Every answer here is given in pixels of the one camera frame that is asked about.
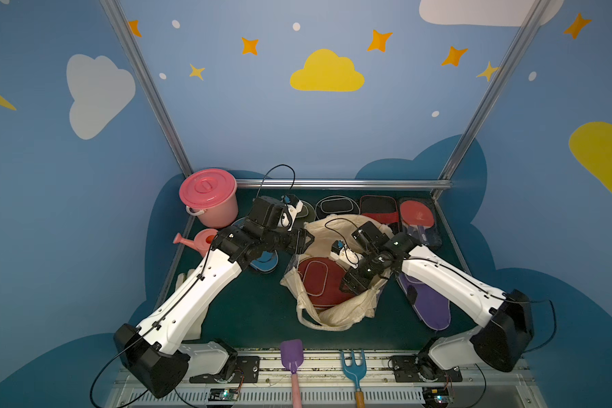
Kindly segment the purple paddle case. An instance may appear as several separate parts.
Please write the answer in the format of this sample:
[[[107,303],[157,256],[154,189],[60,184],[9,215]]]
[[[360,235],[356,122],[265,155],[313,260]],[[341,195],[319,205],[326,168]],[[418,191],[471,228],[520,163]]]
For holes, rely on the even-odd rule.
[[[414,277],[399,273],[399,287],[418,318],[434,331],[444,331],[452,323],[450,301]]]

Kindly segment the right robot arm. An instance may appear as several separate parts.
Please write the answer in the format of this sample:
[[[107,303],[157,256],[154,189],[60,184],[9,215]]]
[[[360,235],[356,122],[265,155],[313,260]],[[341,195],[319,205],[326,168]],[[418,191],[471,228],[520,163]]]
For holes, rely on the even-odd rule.
[[[476,326],[448,338],[431,339],[416,356],[418,376],[439,381],[456,367],[484,362],[499,372],[511,372],[534,337],[530,299],[518,290],[503,292],[447,263],[414,237],[393,237],[367,222],[352,232],[359,251],[346,241],[331,245],[331,258],[348,270],[342,287],[355,294],[369,288],[384,270],[408,275],[462,309]]]

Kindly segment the teal blue paddle case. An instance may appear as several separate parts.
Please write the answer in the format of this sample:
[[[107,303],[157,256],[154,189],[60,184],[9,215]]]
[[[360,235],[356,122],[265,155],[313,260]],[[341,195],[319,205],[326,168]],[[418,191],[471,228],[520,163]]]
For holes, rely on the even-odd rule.
[[[237,228],[243,230],[243,226],[244,226],[244,218],[240,218],[238,220],[236,220],[232,225],[236,226]],[[249,237],[252,238],[254,240],[256,240],[256,236],[253,235],[253,233],[251,232],[245,232],[245,234]],[[251,260],[249,259],[248,255],[241,255],[241,257],[239,257],[239,261],[242,260],[243,263],[247,263],[248,267],[251,267],[254,271],[260,273],[260,274],[270,274],[271,272],[273,272],[278,264],[279,264],[279,255],[278,252],[276,250],[272,251],[272,252],[268,252],[265,251],[262,254],[260,254],[260,256],[258,258],[256,258],[255,260]]]

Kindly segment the maroon red paddle case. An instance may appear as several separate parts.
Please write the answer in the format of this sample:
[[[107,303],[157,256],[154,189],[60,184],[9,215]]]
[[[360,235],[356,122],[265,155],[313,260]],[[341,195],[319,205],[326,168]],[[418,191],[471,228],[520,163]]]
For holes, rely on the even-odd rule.
[[[355,297],[339,285],[345,270],[329,258],[307,258],[297,268],[309,300],[317,310],[326,310]]]

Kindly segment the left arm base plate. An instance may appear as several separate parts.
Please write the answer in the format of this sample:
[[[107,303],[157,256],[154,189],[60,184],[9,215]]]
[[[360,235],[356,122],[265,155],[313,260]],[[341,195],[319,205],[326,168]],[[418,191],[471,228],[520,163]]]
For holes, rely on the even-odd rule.
[[[229,360],[217,374],[201,374],[189,378],[190,384],[256,384],[260,373],[260,358],[258,356],[236,357]]]

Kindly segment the black red paddle case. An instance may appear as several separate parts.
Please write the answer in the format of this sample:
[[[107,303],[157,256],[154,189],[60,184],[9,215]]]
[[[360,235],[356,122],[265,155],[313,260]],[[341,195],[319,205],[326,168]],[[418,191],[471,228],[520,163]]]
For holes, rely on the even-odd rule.
[[[364,195],[360,198],[360,213],[389,226],[395,235],[401,231],[401,216],[393,197]]]

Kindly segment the black white-piped paddle case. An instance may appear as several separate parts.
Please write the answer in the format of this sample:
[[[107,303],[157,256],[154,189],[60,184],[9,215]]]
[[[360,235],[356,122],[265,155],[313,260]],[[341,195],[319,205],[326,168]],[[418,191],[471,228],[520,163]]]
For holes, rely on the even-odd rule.
[[[360,215],[358,202],[346,195],[330,195],[324,197],[314,206],[316,220],[325,219],[330,215]]]

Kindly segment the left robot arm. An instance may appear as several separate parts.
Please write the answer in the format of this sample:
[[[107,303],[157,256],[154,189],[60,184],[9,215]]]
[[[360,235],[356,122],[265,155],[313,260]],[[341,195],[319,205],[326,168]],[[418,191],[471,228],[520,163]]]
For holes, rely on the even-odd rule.
[[[218,232],[195,273],[164,304],[137,326],[116,331],[118,358],[154,397],[165,397],[184,378],[190,357],[181,343],[230,282],[265,252],[303,254],[314,242],[294,224],[302,208],[294,194],[256,198],[242,225]]]

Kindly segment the cream canvas tote bag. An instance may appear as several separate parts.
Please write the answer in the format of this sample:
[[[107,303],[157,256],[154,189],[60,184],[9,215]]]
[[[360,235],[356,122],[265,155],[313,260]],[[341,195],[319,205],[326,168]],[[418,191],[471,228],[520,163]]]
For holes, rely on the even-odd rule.
[[[364,318],[375,316],[392,271],[384,270],[370,280],[367,290],[356,295],[343,289],[343,276],[349,269],[345,263],[349,258],[345,255],[340,260],[331,258],[336,241],[349,245],[355,253],[365,254],[352,233],[367,222],[387,237],[394,236],[389,226],[364,215],[331,215],[306,224],[305,230],[314,236],[314,242],[304,254],[292,257],[280,284],[295,297],[297,318],[307,328],[343,332]]]

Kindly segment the olive green paddle case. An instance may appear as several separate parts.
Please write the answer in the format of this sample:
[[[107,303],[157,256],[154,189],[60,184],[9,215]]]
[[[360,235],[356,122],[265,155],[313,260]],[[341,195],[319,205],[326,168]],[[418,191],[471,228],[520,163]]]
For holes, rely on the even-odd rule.
[[[304,204],[303,210],[297,215],[293,229],[304,227],[306,224],[316,220],[316,211],[309,202],[302,201]]]

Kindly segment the clear-packaged red paddle set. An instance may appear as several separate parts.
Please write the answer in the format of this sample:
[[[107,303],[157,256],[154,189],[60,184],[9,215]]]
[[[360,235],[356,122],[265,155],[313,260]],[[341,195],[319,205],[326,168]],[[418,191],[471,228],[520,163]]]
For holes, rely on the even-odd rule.
[[[442,246],[437,215],[431,199],[406,197],[399,199],[401,224],[417,245],[435,251]]]

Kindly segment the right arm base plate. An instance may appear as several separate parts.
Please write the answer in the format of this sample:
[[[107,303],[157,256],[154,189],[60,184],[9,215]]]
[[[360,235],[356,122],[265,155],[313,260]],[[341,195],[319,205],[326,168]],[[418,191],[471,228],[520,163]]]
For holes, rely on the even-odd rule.
[[[397,383],[462,382],[459,369],[443,371],[432,362],[421,362],[417,355],[393,355],[389,358],[388,367]]]

